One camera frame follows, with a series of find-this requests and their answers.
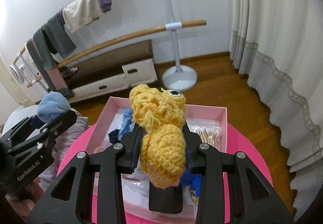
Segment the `yellow crocheted toy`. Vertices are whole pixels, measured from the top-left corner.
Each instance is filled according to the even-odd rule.
[[[141,169],[156,187],[177,186],[186,168],[184,95],[139,85],[129,99],[133,119],[147,132],[140,152]]]

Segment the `blue cloth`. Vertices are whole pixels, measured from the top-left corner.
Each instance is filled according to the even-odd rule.
[[[118,133],[119,141],[122,139],[122,136],[125,133],[131,132],[132,114],[133,111],[131,110],[131,108],[125,108],[123,110],[121,128]]]
[[[37,116],[44,123],[49,123],[70,109],[71,107],[68,101],[62,94],[50,92],[41,100],[37,110]]]
[[[183,186],[192,186],[195,189],[195,194],[197,197],[200,196],[201,190],[201,174],[191,174],[189,169],[186,169],[183,175],[180,177],[180,184]]]

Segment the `plastic eye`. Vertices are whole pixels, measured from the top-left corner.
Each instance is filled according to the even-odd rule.
[[[181,93],[180,92],[177,92],[177,91],[169,91],[168,93],[171,96],[174,96],[174,97],[180,97],[181,96]]]

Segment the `white wall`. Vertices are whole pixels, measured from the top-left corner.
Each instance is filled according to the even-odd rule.
[[[63,6],[74,0],[0,0],[0,52],[10,65],[33,33]],[[176,20],[206,19],[207,26],[178,31],[182,58],[229,49],[232,0],[172,0]],[[71,34],[76,52],[95,44],[168,22],[166,0],[112,0],[112,10],[100,20]],[[140,38],[153,39],[156,62],[173,60],[170,35],[166,32]],[[26,92],[34,100],[36,92]]]

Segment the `pink table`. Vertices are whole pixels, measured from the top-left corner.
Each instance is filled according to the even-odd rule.
[[[88,142],[89,137],[91,136],[92,131],[94,130],[96,125],[91,126],[88,130],[86,130],[67,150],[58,170],[58,174],[62,171],[62,169],[68,164],[68,162],[79,152],[85,149],[85,146]],[[273,184],[269,169],[257,151],[257,149],[253,146],[253,144],[245,138],[239,131],[237,131],[232,125],[228,124],[227,130],[227,153],[235,154],[237,151],[243,151],[247,154],[247,156],[255,163],[258,169],[262,172],[265,178]],[[224,196],[225,198],[229,197],[228,186],[224,185]],[[96,200],[93,201],[92,209],[96,208],[95,205]],[[92,211],[92,222],[96,223],[96,211]],[[126,220],[128,224],[157,224],[156,222],[145,220],[138,216],[132,215],[126,212]],[[230,220],[230,207],[229,201],[225,200],[225,222],[229,222]]]

